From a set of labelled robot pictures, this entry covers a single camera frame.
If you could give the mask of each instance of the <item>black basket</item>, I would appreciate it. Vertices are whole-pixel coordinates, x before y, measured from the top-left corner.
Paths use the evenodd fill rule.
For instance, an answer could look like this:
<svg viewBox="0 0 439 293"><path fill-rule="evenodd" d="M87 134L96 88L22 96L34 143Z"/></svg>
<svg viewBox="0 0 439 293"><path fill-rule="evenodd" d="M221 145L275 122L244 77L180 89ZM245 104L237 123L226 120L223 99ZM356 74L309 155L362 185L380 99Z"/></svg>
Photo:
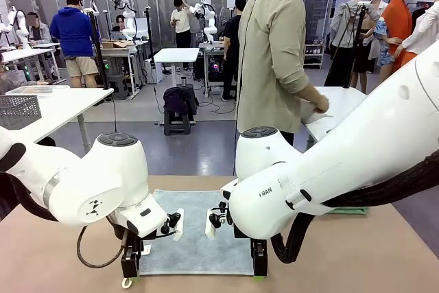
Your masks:
<svg viewBox="0 0 439 293"><path fill-rule="evenodd" d="M0 126L20 130L40 118L40 105L35 95L0 96Z"/></svg>

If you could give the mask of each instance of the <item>hand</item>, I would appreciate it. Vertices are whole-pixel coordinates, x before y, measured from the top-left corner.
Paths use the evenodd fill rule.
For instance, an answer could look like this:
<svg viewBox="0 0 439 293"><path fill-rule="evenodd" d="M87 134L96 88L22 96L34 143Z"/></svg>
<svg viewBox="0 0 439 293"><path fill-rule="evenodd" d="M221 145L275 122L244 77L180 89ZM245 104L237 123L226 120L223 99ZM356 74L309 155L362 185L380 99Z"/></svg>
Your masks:
<svg viewBox="0 0 439 293"><path fill-rule="evenodd" d="M400 44L398 48L396 49L396 52L394 54L394 57L397 58L401 55L401 52L404 50L403 44Z"/></svg>
<svg viewBox="0 0 439 293"><path fill-rule="evenodd" d="M326 96L321 95L317 104L314 104L317 113L326 113L329 109L329 100Z"/></svg>
<svg viewBox="0 0 439 293"><path fill-rule="evenodd" d="M393 37L393 38L388 38L387 39L387 44L389 44L389 45L399 45L402 42L403 41L400 38L397 38L397 37Z"/></svg>

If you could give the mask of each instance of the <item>blue hoodie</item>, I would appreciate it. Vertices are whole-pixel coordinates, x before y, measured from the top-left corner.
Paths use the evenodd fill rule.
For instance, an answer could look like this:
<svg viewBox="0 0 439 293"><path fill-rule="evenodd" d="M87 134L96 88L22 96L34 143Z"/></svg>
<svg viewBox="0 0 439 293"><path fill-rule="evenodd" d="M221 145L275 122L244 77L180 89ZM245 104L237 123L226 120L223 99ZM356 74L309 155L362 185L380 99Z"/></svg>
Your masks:
<svg viewBox="0 0 439 293"><path fill-rule="evenodd" d="M79 9L61 8L52 20L50 34L61 40L64 56L93 56L91 22Z"/></svg>

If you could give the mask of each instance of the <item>khaki shorts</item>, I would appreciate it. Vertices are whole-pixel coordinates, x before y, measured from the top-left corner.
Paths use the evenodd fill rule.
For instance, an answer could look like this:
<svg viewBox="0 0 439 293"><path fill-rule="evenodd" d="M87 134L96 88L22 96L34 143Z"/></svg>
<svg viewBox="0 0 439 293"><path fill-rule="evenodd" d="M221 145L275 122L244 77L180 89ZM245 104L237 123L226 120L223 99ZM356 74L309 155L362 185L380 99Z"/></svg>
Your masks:
<svg viewBox="0 0 439 293"><path fill-rule="evenodd" d="M72 60L66 60L66 66L70 77L94 75L99 72L96 67L96 62L87 56L78 56Z"/></svg>

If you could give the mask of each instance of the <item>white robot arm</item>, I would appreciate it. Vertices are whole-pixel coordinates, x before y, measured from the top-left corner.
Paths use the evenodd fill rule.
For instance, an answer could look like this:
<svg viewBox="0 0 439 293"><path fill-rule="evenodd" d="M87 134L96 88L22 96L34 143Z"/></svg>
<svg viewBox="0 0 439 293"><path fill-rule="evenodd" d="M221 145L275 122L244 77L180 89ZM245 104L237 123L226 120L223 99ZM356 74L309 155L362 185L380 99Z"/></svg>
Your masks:
<svg viewBox="0 0 439 293"><path fill-rule="evenodd" d="M123 17L125 18L125 29L122 30L123 35L127 40L136 38L137 29L134 22L136 17L136 11L130 7L129 0L111 0L115 3L115 9L125 10Z"/></svg>
<svg viewBox="0 0 439 293"><path fill-rule="evenodd" d="M62 148L23 143L0 127L0 172L17 178L69 226L109 216L142 238L161 229L169 217L150 194L141 142L127 134L99 136L81 159Z"/></svg>
<svg viewBox="0 0 439 293"><path fill-rule="evenodd" d="M27 36L29 36L29 31L26 27L26 16L25 13L21 10L16 10L15 6L11 6L10 11L8 13L8 21L9 24L5 25L4 23L0 23L0 32L10 33L14 28L15 20L19 29L16 32L16 35L20 38L21 43L23 44L23 48L30 48L29 41Z"/></svg>
<svg viewBox="0 0 439 293"><path fill-rule="evenodd" d="M238 180L222 189L228 218L247 237L274 240L279 256L279 233L296 215L296 220L300 214L301 220L307 217L308 225L314 215L335 207L387 204L439 184L434 179L439 171L438 52L439 42L304 154L276 129L243 133L237 144ZM215 228L218 220L225 222L224 214L209 212ZM208 223L206 234L212 238L214 231Z"/></svg>
<svg viewBox="0 0 439 293"><path fill-rule="evenodd" d="M215 11L209 9L210 5L202 3L197 3L194 7L190 7L189 11L197 16L197 19L205 19L208 21L208 26L204 28L204 34L207 37L207 41L210 44L213 44L213 35L218 32L218 29L215 26Z"/></svg>

